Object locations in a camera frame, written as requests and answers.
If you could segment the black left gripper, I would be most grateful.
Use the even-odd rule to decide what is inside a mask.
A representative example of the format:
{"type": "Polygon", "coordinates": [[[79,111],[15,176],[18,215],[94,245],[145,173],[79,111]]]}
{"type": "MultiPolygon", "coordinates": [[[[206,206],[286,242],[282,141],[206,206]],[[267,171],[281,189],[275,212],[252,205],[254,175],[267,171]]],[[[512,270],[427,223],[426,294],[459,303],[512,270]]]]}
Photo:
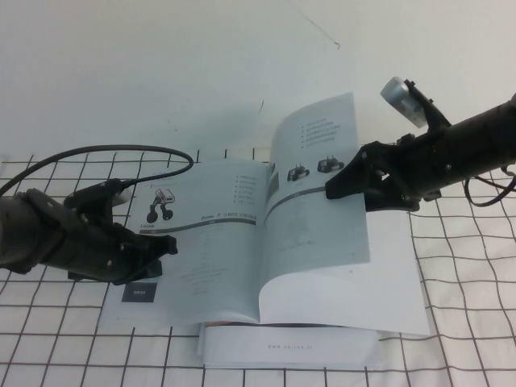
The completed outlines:
{"type": "Polygon", "coordinates": [[[139,259],[178,253],[177,240],[170,235],[136,234],[118,223],[90,222],[75,214],[60,219],[60,230],[60,268],[76,278],[116,285],[132,277],[152,279],[162,275],[162,263],[154,260],[138,271],[139,259]]]}

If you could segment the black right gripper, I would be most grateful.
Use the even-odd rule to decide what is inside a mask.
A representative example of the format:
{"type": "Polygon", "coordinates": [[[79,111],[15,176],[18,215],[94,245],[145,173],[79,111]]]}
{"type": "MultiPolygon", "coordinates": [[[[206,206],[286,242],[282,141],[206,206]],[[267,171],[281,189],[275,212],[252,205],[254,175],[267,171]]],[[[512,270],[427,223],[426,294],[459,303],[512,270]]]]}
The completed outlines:
{"type": "Polygon", "coordinates": [[[329,200],[364,194],[367,212],[419,210],[441,197],[445,130],[404,135],[396,144],[370,143],[325,184],[329,200]],[[381,177],[377,170],[388,175],[381,177]]]}

